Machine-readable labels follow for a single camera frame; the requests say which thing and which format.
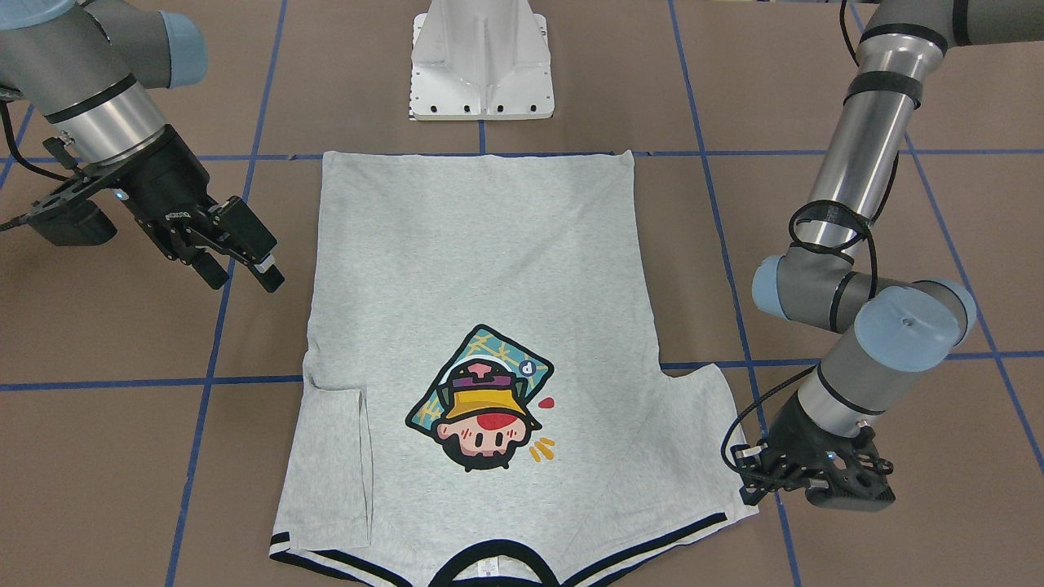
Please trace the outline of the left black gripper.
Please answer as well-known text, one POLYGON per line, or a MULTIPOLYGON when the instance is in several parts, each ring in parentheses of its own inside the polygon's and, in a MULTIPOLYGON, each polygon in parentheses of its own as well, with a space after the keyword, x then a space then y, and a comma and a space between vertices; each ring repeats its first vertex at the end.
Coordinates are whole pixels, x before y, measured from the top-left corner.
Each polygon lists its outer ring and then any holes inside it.
POLYGON ((743 504, 755 506, 776 490, 806 489, 814 471, 814 435, 853 438, 865 410, 831 391, 798 391, 776 416, 759 443, 732 446, 732 471, 750 483, 739 490, 743 504))

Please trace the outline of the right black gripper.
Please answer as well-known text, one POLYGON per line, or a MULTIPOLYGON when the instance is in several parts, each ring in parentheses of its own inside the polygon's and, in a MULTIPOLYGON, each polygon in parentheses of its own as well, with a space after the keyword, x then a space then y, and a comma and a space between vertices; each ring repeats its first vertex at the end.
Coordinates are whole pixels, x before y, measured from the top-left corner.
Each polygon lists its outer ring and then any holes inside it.
POLYGON ((233 196, 219 205, 210 196, 208 171, 171 124, 121 170, 126 173, 115 187, 126 194, 124 205, 146 237, 165 257, 196 271, 210 289, 228 282, 211 250, 245 265, 268 294, 285 282, 272 257, 272 232, 246 201, 233 196))

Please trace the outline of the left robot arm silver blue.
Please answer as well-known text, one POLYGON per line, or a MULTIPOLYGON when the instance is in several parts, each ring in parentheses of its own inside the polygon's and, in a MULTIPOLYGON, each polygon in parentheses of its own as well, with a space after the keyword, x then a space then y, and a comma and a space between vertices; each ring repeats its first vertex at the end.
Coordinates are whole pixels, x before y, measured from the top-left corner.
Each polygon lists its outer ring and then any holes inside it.
POLYGON ((754 273, 760 311, 839 335, 791 377, 793 396, 752 445, 721 446, 741 499, 803 490, 810 504, 877 512, 895 501, 875 422, 968 338, 977 306, 947 280, 880 277, 873 226, 926 79, 959 46, 1042 40, 1040 1, 883 1, 851 56, 857 71, 790 245, 754 273))

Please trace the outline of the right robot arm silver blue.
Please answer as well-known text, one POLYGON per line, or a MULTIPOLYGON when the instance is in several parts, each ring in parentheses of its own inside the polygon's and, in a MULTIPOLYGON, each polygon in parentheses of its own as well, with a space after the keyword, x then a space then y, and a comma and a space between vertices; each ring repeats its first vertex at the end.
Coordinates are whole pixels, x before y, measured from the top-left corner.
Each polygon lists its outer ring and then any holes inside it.
POLYGON ((4 229, 32 227, 56 246, 105 244, 116 228, 93 196, 109 190, 165 257, 212 289, 228 281, 219 255, 279 289, 272 232, 242 198, 209 196, 208 171, 150 96, 206 76, 197 24, 124 1, 4 1, 1 53, 2 104, 42 113, 56 131, 42 145, 69 172, 4 229))

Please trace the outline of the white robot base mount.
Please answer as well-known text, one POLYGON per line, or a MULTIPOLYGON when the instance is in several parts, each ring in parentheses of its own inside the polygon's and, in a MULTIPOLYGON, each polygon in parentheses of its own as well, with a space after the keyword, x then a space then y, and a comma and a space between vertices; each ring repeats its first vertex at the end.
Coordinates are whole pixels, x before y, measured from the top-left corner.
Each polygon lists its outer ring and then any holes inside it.
POLYGON ((551 45, 529 1, 433 1, 413 21, 408 115, 416 121, 553 116, 551 45))

